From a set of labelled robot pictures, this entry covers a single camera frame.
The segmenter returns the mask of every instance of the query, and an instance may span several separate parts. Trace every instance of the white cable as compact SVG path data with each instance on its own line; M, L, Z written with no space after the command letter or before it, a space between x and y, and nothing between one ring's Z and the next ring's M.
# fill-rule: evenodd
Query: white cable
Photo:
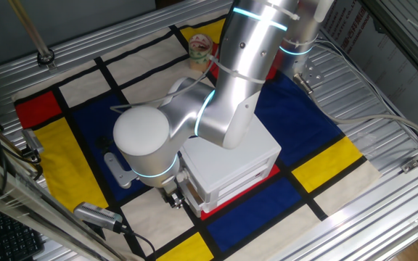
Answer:
M369 116L364 116L364 117L358 117L358 118L353 118L353 119L338 119L336 117L333 117L331 115L329 115L327 112L324 111L324 109L322 109L322 107L320 106L319 102L317 101L316 97L312 94L309 94L309 96L311 97L311 100L314 102L314 104L328 117L330 118L330 120L333 120L333 122L335 123L339 123L339 124L354 124L354 123L361 123L367 120L373 120L373 119L390 119L390 120L397 120L399 122L402 122L404 124L407 124L409 126L411 126L412 128L416 129L418 131L418 125L413 123L410 120L407 120L403 117L399 117L396 115L369 115Z
M354 68L354 66L352 66L349 62L348 62L348 60L344 57L344 54L336 47L336 45L334 45L333 43L331 43L331 42L329 42L329 41L322 41L322 40L318 40L318 42L324 42L324 43L330 43L341 55L342 55L342 57L344 58L344 60L352 67L352 68ZM367 81L367 82L369 82L373 87L374 87L374 91L376 91L377 93L378 93L378 89L377 88L375 88L375 86L373 85L373 83L371 82L371 81ZM412 127L412 128L414 128L416 131L418 131L418 125L417 124L415 124L415 123L413 123L413 122L411 122L411 121L409 121L409 120L407 120L407 119L404 119L404 118L402 118L402 117L399 117L399 116L396 116L396 115L370 115L370 116L367 116L367 117L360 117L360 118L357 118L357 119L350 119L350 120L340 120L340 119L337 119L337 118L335 118L335 117L333 117L333 116L331 116L331 115L328 115L321 107L320 107L320 105L319 105L319 103L317 102L317 99L311 94L310 95L310 97L311 97L311 100L314 102L314 104L316 104L316 106L327 116L327 117L329 117L331 120L333 120L334 122L336 122L336 123L339 123L339 122L342 122L342 123L344 123L344 122L346 122L346 123L356 123L355 121L358 121L358 122L360 122L361 120L371 120L371 119L375 119L376 117L379 117L379 116L381 116L381 117L383 117L383 118L387 118L387 119L391 119L391 120L398 120L398 121L401 121L402 123L404 123L404 124L407 124L408 126L410 126L410 127ZM383 256L385 253L386 253L386 251L388 251L389 249L394 249L395 247L397 247L397 246L399 246L400 244L402 244L402 243L404 243L407 239L410 239L413 235L415 235L416 233L418 233L418 224L415 226L415 227L413 227L410 231L407 231L407 232L405 232L405 234L403 234L402 236L399 236L396 240L394 240L394 241L392 241L392 242L390 242L387 246L385 246L385 247L383 247L383 248L381 248L380 250L378 250L378 251L376 251L374 254L372 254L371 256L369 256L369 257L367 257L367 259L368 260L376 260L376 259L378 259L378 258L380 258L381 256Z
M275 4L272 4L269 1L266 1L266 0L254 0L254 1L256 1L258 3L261 3L261 4L265 4L268 7L272 7L273 9L275 9L277 11L280 11L280 12L286 14L287 16L289 16L293 20L299 20L300 19L299 15L293 14L290 11L286 10L285 8L279 7L279 6L275 5Z
M372 88L373 88L373 92L377 95L377 98L382 102L382 104L390 111L393 112L393 109L385 102L384 98L382 97L382 94L379 93L378 88L373 84L373 82L371 82L370 80L367 79L367 77L362 74L354 65L352 65L345 57L345 55L341 52L341 50L339 50L336 45L334 45L332 42L330 41L325 41L325 40L317 40L316 42L322 42L322 43L328 43L330 45L332 45L335 50L338 52L338 54L331 52L332 54L334 54L336 57L342 58L348 65L349 67L352 69L351 71L354 73L354 75L357 78L360 78L361 80L365 80L367 83L369 83ZM331 51L331 49L325 47L325 46L320 46L320 45L316 45L316 47L319 47L320 49L326 50L326 51ZM414 128L414 125L416 125L415 123L413 124L408 124L405 123L403 121L400 121L401 123L403 123L404 125L413 128L416 132L418 132L418 130L416 128Z
M214 63L213 61L210 62L206 71L203 72L202 75L194 83L190 84L189 86L187 86L187 87L185 87L181 90L174 91L173 93L169 93L169 94L165 95L164 97L157 98L157 99L152 99L152 100L149 100L149 101L137 102L137 103L134 103L134 104L124 104L124 105L111 106L110 109L113 112L123 113L119 109L125 109L125 108L130 108L132 106L140 106L140 105L145 105L145 104L151 104L151 103L154 103L154 102L160 102L160 101L163 101L167 98L171 98L171 97L175 97L175 96L180 95L180 94L184 94L187 91L191 90L194 86L196 86L196 84L199 83L202 79L204 79L204 77L209 73L209 70L212 67L213 63Z
M258 79L251 78L251 77L246 76L246 75L242 75L237 71L233 71L233 70L223 66L220 62L218 62L217 58L215 58L214 56L212 56L210 54L208 55L208 57L212 62L214 62L218 66L219 69L222 69L223 71L225 71L226 73L229 73L233 77L238 77L238 78L241 78L241 79L253 82L253 83L259 83L259 84L264 84L266 82L266 80L258 80Z
M283 41L286 41L287 43L292 44L292 45L295 46L295 48L297 48L298 46L305 46L305 45L312 44L313 42L315 42L317 40L318 37L319 37L319 34L316 35L314 40L307 41L305 43L291 42L290 40L286 39L285 37L283 38Z

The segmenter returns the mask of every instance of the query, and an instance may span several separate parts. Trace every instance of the white robotic arm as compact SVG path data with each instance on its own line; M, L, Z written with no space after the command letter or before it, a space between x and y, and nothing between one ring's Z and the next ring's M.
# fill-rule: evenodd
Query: white robotic arm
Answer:
M158 108L134 107L118 118L114 140L133 173L146 185L171 195L180 170L177 153L190 136L226 149L238 146L275 57L283 57L277 67L292 78L292 72L301 69L296 66L298 58L307 56L302 50L311 48L320 18L323 20L331 3L235 0L222 32L216 88L196 83ZM291 25L300 30L292 30ZM171 90L193 83L191 78L182 78Z

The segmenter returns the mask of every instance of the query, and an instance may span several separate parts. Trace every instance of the blue rectangle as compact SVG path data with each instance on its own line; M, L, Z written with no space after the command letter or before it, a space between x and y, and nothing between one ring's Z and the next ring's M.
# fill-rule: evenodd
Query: blue rectangle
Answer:
M282 147L286 166L342 135L341 130L288 77L266 83L255 114Z
M209 233L224 252L300 199L290 182L281 178L208 225Z
M100 138L105 138L109 141L113 140L112 130L115 121L120 116L117 112L110 110L110 107L114 105L120 105L120 102L115 95L111 94L74 112L73 117L83 137L86 139L102 174L106 178L107 185L109 185L115 199L121 200L144 187L144 184L141 181L132 181L130 188L121 188L104 161L103 151L97 146ZM111 144L109 150L115 154L125 170L130 170L127 161L125 161L115 144Z

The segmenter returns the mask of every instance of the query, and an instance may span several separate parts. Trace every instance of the white box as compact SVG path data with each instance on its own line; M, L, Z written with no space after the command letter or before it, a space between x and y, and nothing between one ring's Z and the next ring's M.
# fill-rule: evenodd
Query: white box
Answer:
M210 212L266 178L281 149L256 116L235 149L191 138L180 151L191 186L188 182L179 185L199 217L200 210Z

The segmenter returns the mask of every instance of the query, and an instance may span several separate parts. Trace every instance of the red square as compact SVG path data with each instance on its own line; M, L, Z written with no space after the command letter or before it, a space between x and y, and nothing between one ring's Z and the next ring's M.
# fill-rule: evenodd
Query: red square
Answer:
M62 113L52 91L15 105L23 128L32 128Z

